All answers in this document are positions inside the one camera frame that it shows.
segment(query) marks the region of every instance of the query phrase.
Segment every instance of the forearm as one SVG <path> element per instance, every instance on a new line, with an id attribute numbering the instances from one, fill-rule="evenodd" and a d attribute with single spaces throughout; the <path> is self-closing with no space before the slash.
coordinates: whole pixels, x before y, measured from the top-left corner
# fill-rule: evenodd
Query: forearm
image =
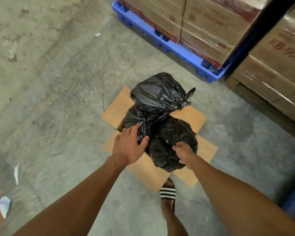
<path id="1" fill-rule="evenodd" d="M 196 155 L 189 165 L 232 235 L 295 235 L 295 222 L 252 186 Z"/>
<path id="2" fill-rule="evenodd" d="M 89 177 L 44 209 L 14 236 L 87 236 L 125 164 L 111 156 Z"/>

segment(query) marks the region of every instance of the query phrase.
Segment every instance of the black and white striped sandal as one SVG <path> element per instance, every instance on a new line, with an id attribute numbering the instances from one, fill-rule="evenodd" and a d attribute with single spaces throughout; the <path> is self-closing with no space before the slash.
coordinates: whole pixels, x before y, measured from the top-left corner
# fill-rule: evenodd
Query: black and white striped sandal
<path id="1" fill-rule="evenodd" d="M 171 210 L 175 213 L 175 199 L 176 199 L 176 190 L 175 190 L 175 185 L 172 182 L 171 179 L 167 179 L 170 183 L 173 184 L 173 186 L 168 186 L 166 185 L 166 183 L 162 186 L 160 193 L 161 193 L 161 200 L 162 199 L 169 199 L 169 200 L 173 200 L 173 206 L 171 208 Z"/>

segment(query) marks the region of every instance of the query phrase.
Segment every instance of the human hand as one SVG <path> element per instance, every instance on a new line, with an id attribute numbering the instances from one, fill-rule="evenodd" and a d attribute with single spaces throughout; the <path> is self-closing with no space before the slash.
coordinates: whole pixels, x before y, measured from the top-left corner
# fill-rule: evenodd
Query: human hand
<path id="1" fill-rule="evenodd" d="M 178 142 L 176 146 L 172 147 L 176 151 L 177 156 L 180 158 L 179 162 L 186 164 L 186 167 L 190 168 L 189 159 L 194 155 L 191 147 L 187 143 Z"/>
<path id="2" fill-rule="evenodd" d="M 121 134 L 118 134 L 114 140 L 112 156 L 126 166 L 135 163 L 142 156 L 148 145 L 148 136 L 144 137 L 141 144 L 138 145 L 137 134 L 139 127 L 140 124 L 136 124 L 128 129 L 124 128 Z"/>

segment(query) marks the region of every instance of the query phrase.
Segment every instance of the foot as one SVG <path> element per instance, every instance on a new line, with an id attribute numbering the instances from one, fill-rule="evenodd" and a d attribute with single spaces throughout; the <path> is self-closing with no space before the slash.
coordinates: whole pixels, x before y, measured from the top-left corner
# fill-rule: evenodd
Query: foot
<path id="1" fill-rule="evenodd" d="M 173 186 L 173 183 L 170 180 L 167 180 L 164 184 L 165 186 Z M 162 215 L 165 218 L 168 210 L 172 211 L 174 200 L 162 199 L 161 207 L 162 207 Z"/>

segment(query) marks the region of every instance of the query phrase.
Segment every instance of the white stripe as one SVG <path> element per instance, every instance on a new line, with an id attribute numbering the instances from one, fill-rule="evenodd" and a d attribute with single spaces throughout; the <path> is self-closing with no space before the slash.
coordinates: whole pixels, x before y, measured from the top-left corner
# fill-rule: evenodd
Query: white stripe
<path id="1" fill-rule="evenodd" d="M 168 195 L 161 196 L 161 198 L 170 198 L 170 199 L 176 199 L 174 196 L 168 196 Z"/>
<path id="2" fill-rule="evenodd" d="M 176 191 L 175 189 L 172 189 L 172 188 L 161 188 L 161 190 L 171 190 L 171 191 Z"/>
<path id="3" fill-rule="evenodd" d="M 162 195 L 162 194 L 173 194 L 173 195 L 175 195 L 176 192 L 161 191 L 161 195 Z"/>

